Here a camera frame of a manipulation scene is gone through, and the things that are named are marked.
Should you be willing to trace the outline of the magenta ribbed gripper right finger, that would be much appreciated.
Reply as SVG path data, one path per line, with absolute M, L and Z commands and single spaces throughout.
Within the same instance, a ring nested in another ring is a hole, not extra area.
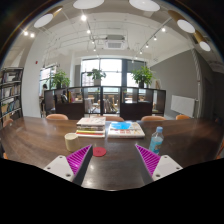
M 168 155 L 159 156 L 140 145 L 135 145 L 135 147 L 141 176 L 145 185 L 182 169 L 182 167 Z

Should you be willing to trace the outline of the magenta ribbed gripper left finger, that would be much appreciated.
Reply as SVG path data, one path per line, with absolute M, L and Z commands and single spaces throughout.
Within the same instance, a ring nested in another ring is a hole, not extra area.
M 81 186 L 92 156 L 93 147 L 87 145 L 67 157 L 59 155 L 44 170 Z

